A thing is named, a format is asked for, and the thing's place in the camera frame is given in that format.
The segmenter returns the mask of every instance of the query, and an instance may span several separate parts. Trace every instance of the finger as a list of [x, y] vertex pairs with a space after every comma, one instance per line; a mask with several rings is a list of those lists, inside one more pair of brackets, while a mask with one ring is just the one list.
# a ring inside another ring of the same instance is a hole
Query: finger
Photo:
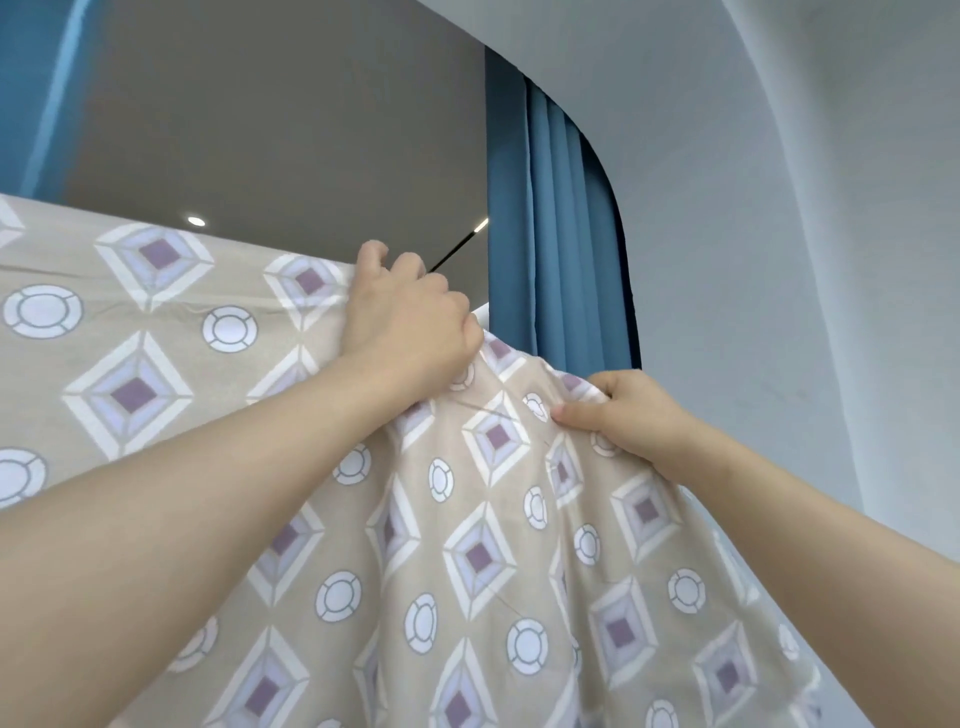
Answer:
[[402, 253], [394, 261], [394, 267], [390, 272], [404, 280], [417, 280], [423, 278], [426, 273], [426, 267], [423, 265], [423, 258], [416, 253]]
[[568, 401], [553, 407], [550, 415], [561, 425], [598, 432], [602, 428], [604, 406], [584, 401]]
[[450, 291], [446, 296], [454, 302], [459, 310], [465, 317], [470, 313], [470, 299], [467, 298], [460, 291]]
[[450, 284], [442, 273], [428, 273], [423, 277], [422, 283], [431, 291], [437, 293], [446, 293], [450, 290]]
[[608, 397], [613, 396], [620, 380], [620, 372], [597, 372], [587, 377], [587, 381]]
[[383, 271], [383, 259], [387, 252], [387, 246], [379, 240], [368, 240], [361, 245], [354, 280], [362, 282], [377, 278]]
[[475, 314], [471, 313], [464, 321], [464, 341], [467, 343], [467, 350], [471, 357], [476, 356], [480, 347], [483, 346], [483, 327], [480, 326]]

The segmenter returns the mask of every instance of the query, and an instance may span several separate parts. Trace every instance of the left arm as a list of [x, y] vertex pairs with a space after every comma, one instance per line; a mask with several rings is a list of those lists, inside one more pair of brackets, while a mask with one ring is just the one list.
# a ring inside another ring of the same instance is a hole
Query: left arm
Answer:
[[361, 251], [344, 354], [318, 375], [0, 514], [5, 725], [108, 724], [357, 442], [466, 367], [466, 298], [384, 254]]

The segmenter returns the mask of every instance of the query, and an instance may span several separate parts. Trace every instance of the blue curtain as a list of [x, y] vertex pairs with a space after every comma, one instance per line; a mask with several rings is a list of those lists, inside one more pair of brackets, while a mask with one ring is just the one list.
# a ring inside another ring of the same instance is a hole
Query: blue curtain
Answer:
[[610, 183], [563, 110], [487, 49], [491, 332], [588, 376], [638, 367]]
[[0, 0], [0, 193], [57, 202], [104, 0]]

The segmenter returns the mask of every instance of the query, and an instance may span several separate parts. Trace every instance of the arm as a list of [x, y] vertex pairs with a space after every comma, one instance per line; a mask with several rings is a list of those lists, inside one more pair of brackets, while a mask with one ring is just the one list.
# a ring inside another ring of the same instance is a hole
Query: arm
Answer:
[[837, 503], [684, 412], [642, 372], [554, 418], [683, 483], [877, 728], [956, 725], [960, 566]]
[[357, 442], [467, 366], [466, 297], [384, 254], [361, 250], [318, 375], [0, 514], [4, 725], [109, 723]]

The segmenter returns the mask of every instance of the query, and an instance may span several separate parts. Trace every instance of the ceiling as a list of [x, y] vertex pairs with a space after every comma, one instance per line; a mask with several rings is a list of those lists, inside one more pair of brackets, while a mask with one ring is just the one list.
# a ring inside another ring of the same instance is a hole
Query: ceiling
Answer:
[[[115, 0], [64, 201], [352, 260], [485, 217], [484, 47], [416, 0]], [[444, 264], [487, 300], [486, 231]]]

